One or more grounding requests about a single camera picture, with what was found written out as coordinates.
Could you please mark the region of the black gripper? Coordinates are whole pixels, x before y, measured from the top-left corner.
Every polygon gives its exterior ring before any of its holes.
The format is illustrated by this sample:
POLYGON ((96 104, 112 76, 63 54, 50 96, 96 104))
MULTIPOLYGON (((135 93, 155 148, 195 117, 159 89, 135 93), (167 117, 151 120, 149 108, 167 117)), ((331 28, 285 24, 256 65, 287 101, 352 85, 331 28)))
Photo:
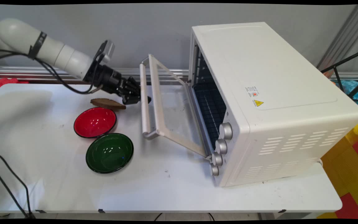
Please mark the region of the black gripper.
POLYGON ((92 63, 86 73, 86 82, 98 90, 110 94, 122 95, 123 105, 133 105, 141 102, 140 85, 133 77, 127 80, 122 78, 121 73, 97 62, 92 63))

